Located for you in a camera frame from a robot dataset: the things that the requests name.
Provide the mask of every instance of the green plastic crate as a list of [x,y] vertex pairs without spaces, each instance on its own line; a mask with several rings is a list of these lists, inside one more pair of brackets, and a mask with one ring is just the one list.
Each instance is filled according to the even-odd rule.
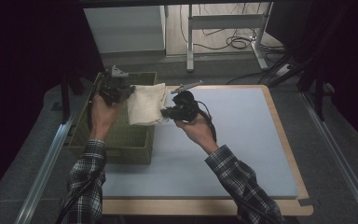
[[[130,85],[156,85],[157,73],[130,73],[126,83]],[[154,126],[129,124],[127,104],[125,104],[105,140],[107,162],[116,164],[150,164],[153,134]],[[89,140],[89,136],[86,102],[69,143],[69,149],[80,157]]]

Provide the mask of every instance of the table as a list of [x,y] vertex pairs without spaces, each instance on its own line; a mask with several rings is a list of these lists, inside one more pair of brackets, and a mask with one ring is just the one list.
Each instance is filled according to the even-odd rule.
[[[273,123],[282,143],[284,154],[292,171],[298,189],[298,196],[294,199],[276,199],[284,216],[310,216],[313,206],[302,202],[309,200],[296,160],[290,148],[275,105],[273,104],[269,89],[261,85],[240,86],[198,86],[196,89],[238,89],[259,88],[262,90]],[[105,215],[177,215],[177,216],[235,216],[236,204],[230,199],[164,199],[164,198],[104,198],[103,214]]]

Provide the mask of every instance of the beige towel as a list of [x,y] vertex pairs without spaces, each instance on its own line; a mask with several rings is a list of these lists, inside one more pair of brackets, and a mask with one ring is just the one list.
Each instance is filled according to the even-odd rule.
[[130,125],[154,125],[163,120],[160,109],[165,105],[165,83],[155,86],[135,86],[127,100]]

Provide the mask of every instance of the plaid sleeve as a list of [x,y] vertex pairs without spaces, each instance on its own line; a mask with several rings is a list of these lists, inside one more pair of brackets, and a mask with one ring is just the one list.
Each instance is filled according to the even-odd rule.
[[222,146],[212,153],[206,160],[217,178],[234,198],[238,206],[238,219],[243,223],[269,223],[265,218],[236,198],[242,198],[245,202],[267,214],[278,223],[282,223],[279,206],[258,186],[255,171],[239,161],[227,146]]
[[[101,167],[106,165],[104,142],[89,140],[81,158],[76,162],[67,179],[69,200],[78,192]],[[73,204],[63,223],[101,223],[102,222],[102,185],[105,181],[101,172],[91,186]]]

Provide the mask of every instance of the gray floor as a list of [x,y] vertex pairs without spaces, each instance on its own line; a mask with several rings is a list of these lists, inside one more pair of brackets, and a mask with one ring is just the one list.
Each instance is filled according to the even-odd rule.
[[[115,64],[126,72],[158,72],[158,82],[179,85],[203,79],[206,84],[226,84],[234,77],[260,72],[253,54],[198,56],[195,72],[186,72],[184,57],[158,54],[112,54],[103,56],[104,64]],[[232,84],[256,84],[260,76],[248,76]],[[358,203],[348,188],[324,140],[310,118],[304,101],[296,91],[293,77],[270,89],[275,106],[294,152],[300,173],[314,205],[310,217],[297,217],[299,223],[358,223]],[[90,82],[83,80],[90,89]],[[71,96],[86,100],[83,96]],[[46,93],[45,105],[16,160],[0,182],[0,223],[13,223],[28,195],[48,148],[61,122],[61,111],[52,109],[61,101],[60,88]],[[328,98],[324,99],[324,115],[328,128],[336,138],[348,163],[358,176],[358,133],[337,112]],[[76,158],[62,148],[60,157],[37,206],[31,223],[52,223],[65,193],[65,178]],[[127,223],[230,223],[235,218],[220,217],[127,217]]]

